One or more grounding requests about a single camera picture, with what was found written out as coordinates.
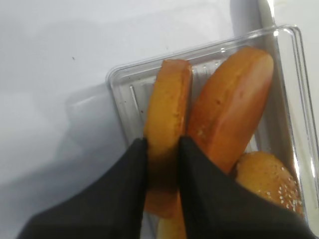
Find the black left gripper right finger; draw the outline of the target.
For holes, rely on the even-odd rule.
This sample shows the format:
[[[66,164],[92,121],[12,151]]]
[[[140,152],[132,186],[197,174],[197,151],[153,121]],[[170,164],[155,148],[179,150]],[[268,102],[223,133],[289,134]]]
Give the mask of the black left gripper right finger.
[[[246,190],[190,137],[179,140],[178,183],[189,239],[314,239],[304,219]]]

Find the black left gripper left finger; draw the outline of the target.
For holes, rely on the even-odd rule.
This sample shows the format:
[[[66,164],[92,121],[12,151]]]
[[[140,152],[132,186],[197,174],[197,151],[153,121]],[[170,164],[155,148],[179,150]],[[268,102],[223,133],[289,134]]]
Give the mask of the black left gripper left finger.
[[[20,239],[138,239],[147,190],[147,142],[135,139],[96,182],[33,216]]]

